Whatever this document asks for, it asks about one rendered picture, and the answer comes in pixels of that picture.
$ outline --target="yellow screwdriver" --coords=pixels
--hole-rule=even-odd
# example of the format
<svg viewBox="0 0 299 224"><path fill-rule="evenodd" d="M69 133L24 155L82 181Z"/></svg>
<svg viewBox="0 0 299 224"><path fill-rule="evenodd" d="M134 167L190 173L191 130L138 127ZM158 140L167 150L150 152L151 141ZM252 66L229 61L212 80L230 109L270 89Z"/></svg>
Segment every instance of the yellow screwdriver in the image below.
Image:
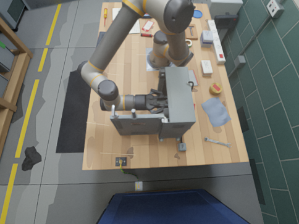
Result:
<svg viewBox="0 0 299 224"><path fill-rule="evenodd" d="M104 18L105 18L105 21L104 21L104 27L106 26L107 13L108 13L108 10L105 9L105 10L104 10Z"/></svg>

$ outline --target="yellow floor line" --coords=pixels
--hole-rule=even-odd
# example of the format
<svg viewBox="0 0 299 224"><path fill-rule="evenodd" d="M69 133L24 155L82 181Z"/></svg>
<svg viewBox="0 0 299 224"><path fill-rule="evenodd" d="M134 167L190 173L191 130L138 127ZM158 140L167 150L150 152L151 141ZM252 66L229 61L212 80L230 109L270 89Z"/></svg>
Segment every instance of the yellow floor line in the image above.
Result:
<svg viewBox="0 0 299 224"><path fill-rule="evenodd" d="M38 71L39 72L43 71L44 61L46 60L47 53L48 53L48 48L45 48L44 51L43 51L43 55L41 56L40 66L38 66Z"/></svg>
<svg viewBox="0 0 299 224"><path fill-rule="evenodd" d="M0 218L0 224L5 224L6 222L7 211L8 211L9 203L11 201L12 188L14 187L15 174L17 173L17 168L18 168L18 164L12 164L11 176L9 177L9 182L7 185L5 200L4 200L1 218Z"/></svg>
<svg viewBox="0 0 299 224"><path fill-rule="evenodd" d="M31 111L32 111L32 106L33 106L33 102L34 102L34 99L35 99L35 94L36 94L39 82L40 82L40 80L35 80L34 85L33 85L33 89L32 89L32 92L31 92L30 99L29 99L27 111L26 111L26 114L25 114L25 118L24 118L22 130L21 130L17 150L15 152L15 158L16 159L19 158L20 155L21 155L21 151L22 151L22 148L23 148L23 143L24 143L24 139L25 139L25 135L26 135L26 131L27 131L27 126L28 126L28 122L29 122L29 118L30 118L30 114L31 114Z"/></svg>
<svg viewBox="0 0 299 224"><path fill-rule="evenodd" d="M57 6L57 9L56 9L53 21L52 21L52 25L51 25L51 28L50 28L50 32L49 32L49 35L48 35L48 38L47 38L46 45L50 45L50 42L51 42L51 39L52 39L52 35L53 35L53 31L54 31L54 28L55 28L55 25L56 25L56 21L57 21L58 15L59 15L60 8L61 8L61 4L59 4Z"/></svg>

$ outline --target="sheet of paper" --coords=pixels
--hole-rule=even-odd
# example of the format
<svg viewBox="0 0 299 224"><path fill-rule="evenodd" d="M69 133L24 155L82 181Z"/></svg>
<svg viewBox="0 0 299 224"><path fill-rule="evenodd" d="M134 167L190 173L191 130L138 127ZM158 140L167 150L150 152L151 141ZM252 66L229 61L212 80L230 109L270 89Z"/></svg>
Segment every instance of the sheet of paper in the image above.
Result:
<svg viewBox="0 0 299 224"><path fill-rule="evenodd" d="M231 118L227 113L226 108L218 97L212 97L201 104L203 110L209 116L209 121L212 126L219 127L225 125Z"/></svg>
<svg viewBox="0 0 299 224"><path fill-rule="evenodd" d="M115 20L121 8L112 8L112 21ZM136 21L129 34L141 33L139 20Z"/></svg>

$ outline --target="wooden tabletop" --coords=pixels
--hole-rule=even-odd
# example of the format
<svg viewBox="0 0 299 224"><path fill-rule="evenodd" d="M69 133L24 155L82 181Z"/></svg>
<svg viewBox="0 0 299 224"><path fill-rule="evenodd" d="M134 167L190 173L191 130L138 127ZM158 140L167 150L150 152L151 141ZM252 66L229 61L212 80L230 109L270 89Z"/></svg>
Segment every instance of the wooden tabletop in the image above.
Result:
<svg viewBox="0 0 299 224"><path fill-rule="evenodd" d="M200 19L192 18L198 36L202 30L208 30L206 20L211 19L206 4L195 4L202 11ZM122 7L122 3L103 3L102 11L108 8L106 26L104 19L99 24L99 32L107 31L112 23L112 8ZM140 19L140 28L148 19ZM159 26L154 19L149 32L155 34ZM146 71L146 48L153 47L153 38L141 37L140 34L128 35L105 70L107 77L114 81L120 94L148 94L151 88L158 88L158 71ZM228 164L248 162L248 155L235 107L232 90L224 65L217 65L213 48L201 48L200 40L193 40L191 47L193 59L187 65L195 71L199 86L192 92L195 104L196 123L183 136L187 151L178 152L175 139L159 142L157 135L121 136L110 121L110 112L102 111L99 96L91 90L90 105L85 136L83 170L119 169L115 166L116 157L127 157L126 168L178 167L190 165ZM211 77L203 77L200 70L201 60L210 60L213 67ZM208 115L201 104L215 97L209 93L209 86L218 82L223 92L218 95L226 107L231 121L213 128ZM138 114L149 114L148 111L137 111ZM129 111L118 112L119 115L130 114ZM208 137L223 143L232 143L232 148L204 141Z"/></svg>

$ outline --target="gray bin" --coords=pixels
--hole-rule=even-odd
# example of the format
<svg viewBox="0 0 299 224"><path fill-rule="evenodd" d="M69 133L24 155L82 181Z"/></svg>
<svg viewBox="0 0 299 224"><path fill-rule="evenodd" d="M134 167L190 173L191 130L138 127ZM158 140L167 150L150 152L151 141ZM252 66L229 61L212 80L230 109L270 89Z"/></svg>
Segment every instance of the gray bin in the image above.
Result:
<svg viewBox="0 0 299 224"><path fill-rule="evenodd" d="M14 54L8 48L0 47L0 72L9 72L14 61Z"/></svg>
<svg viewBox="0 0 299 224"><path fill-rule="evenodd" d="M0 75L0 97L3 97L7 84L8 79Z"/></svg>

